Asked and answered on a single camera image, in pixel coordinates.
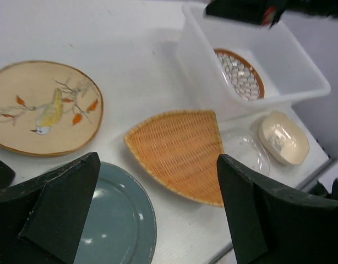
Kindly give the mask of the floral brown-rimmed round plate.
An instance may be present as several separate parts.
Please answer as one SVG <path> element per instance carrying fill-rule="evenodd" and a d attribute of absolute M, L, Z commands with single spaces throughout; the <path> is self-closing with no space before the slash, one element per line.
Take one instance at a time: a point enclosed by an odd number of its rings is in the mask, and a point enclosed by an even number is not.
<path fill-rule="evenodd" d="M 223 48 L 214 52 L 236 94 L 245 101 L 256 101 L 265 96 L 263 81 L 256 69 L 239 54 Z"/>

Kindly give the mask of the clear glass plate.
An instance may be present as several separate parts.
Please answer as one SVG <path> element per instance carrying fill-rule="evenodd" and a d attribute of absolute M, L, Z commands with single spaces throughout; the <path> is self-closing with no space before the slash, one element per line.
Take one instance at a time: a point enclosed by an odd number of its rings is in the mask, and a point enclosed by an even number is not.
<path fill-rule="evenodd" d="M 234 128 L 222 130 L 220 135 L 225 154 L 264 176 L 269 175 L 268 155 L 250 131 Z"/>

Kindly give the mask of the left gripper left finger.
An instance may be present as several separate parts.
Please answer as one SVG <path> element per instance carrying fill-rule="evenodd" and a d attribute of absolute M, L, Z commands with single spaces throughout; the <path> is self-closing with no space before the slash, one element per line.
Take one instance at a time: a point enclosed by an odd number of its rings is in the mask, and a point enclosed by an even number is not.
<path fill-rule="evenodd" d="M 73 263 L 100 165 L 90 152 L 0 190 L 0 263 Z"/>

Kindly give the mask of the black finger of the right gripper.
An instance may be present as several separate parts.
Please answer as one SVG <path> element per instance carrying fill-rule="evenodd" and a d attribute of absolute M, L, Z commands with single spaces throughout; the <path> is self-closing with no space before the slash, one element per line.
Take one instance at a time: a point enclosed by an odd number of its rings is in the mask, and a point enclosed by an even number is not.
<path fill-rule="evenodd" d="M 205 14 L 212 17 L 242 23 L 265 26 L 271 24 L 267 1 L 256 0 L 216 0 L 205 8 Z"/>

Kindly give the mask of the cream panda dish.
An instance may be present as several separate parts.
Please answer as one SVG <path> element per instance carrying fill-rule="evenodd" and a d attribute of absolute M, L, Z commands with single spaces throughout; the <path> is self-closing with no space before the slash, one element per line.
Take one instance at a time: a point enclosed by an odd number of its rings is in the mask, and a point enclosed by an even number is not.
<path fill-rule="evenodd" d="M 274 159 L 287 166 L 299 166 L 309 153 L 310 146 L 306 134 L 280 111 L 272 111 L 262 121 L 258 138 Z"/>

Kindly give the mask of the beige bird painted plate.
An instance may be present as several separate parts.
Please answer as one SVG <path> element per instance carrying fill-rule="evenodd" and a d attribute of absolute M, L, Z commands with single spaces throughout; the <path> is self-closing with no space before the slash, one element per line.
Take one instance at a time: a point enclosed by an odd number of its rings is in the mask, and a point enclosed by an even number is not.
<path fill-rule="evenodd" d="M 45 60 L 0 69 L 0 147 L 34 156 L 61 156 L 97 134 L 103 96 L 77 68 Z"/>

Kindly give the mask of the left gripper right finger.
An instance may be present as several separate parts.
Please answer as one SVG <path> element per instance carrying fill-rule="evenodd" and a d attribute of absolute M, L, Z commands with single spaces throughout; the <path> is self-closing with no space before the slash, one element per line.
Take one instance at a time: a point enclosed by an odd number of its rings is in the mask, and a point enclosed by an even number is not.
<path fill-rule="evenodd" d="M 338 263 L 338 201 L 291 188 L 229 155 L 217 175 L 238 263 Z"/>

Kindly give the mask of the blue-grey round plate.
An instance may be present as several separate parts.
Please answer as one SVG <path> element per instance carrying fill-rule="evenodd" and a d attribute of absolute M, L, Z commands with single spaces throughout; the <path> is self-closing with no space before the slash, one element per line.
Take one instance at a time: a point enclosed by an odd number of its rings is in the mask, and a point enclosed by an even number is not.
<path fill-rule="evenodd" d="M 141 184 L 124 169 L 101 162 L 73 263 L 150 263 L 156 219 Z"/>

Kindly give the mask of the orange woven triangular basket plate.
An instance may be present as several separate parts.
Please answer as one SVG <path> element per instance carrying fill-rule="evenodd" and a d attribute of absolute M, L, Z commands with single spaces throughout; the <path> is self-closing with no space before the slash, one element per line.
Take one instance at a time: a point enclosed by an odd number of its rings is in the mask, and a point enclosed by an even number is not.
<path fill-rule="evenodd" d="M 164 187 L 196 202 L 223 206 L 216 162 L 224 149 L 214 111 L 163 112 L 131 128 L 124 143 Z"/>

